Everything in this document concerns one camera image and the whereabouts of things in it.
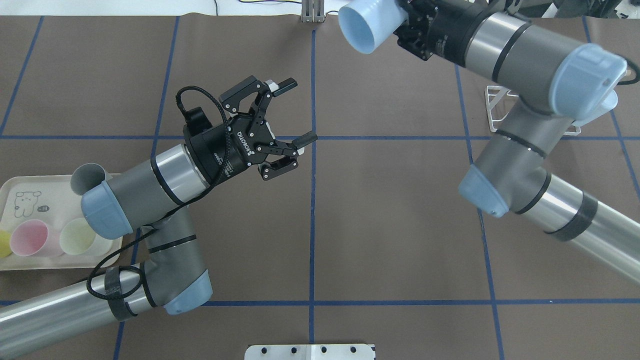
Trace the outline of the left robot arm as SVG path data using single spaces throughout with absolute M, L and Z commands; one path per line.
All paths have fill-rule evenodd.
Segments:
M 121 252 L 115 250 L 84 282 L 3 307 L 1 358 L 16 359 L 153 308 L 180 315 L 210 300 L 210 272 L 188 207 L 252 166 L 265 181 L 298 167 L 317 134 L 280 141 L 266 118 L 270 102 L 296 86 L 292 78 L 249 76 L 218 98 L 183 87 L 175 96 L 185 120 L 182 143 L 116 177 L 95 163 L 78 167 L 70 184 L 90 228 L 108 240 L 140 229 L 134 243 L 143 241 L 150 257 L 103 268 Z

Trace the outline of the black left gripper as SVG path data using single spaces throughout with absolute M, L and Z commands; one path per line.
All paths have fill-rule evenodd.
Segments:
M 298 85 L 292 77 L 276 83 L 249 76 L 219 96 L 222 107 L 234 116 L 230 126 L 219 124 L 196 136 L 185 136 L 185 145 L 198 170 L 209 185 L 215 184 L 219 173 L 221 182 L 246 171 L 250 165 L 258 165 L 263 180 L 268 181 L 298 167 L 298 157 L 304 147 L 318 140 L 309 131 L 290 143 L 275 140 L 269 123 L 263 121 L 266 110 L 274 97 L 281 96 Z M 241 110 L 241 102 L 256 94 L 250 108 Z M 255 120 L 263 121 L 255 125 Z M 279 156 L 265 161 L 269 155 Z

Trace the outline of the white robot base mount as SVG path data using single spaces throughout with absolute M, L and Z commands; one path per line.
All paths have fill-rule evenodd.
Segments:
M 256 344 L 249 346 L 245 360 L 375 360 L 374 344 Z

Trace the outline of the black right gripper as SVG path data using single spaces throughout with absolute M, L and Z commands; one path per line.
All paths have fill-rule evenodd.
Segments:
M 466 64 L 472 36 L 487 16 L 489 8 L 466 0 L 398 0 L 407 13 L 395 30 L 397 44 L 426 61 L 432 55 L 458 66 Z

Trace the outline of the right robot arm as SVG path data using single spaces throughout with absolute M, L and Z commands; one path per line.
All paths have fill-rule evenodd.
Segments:
M 639 224 L 543 167 L 570 126 L 614 109 L 626 59 L 534 25 L 515 0 L 400 0 L 398 44 L 437 55 L 518 94 L 458 187 L 500 218 L 518 214 L 639 281 Z

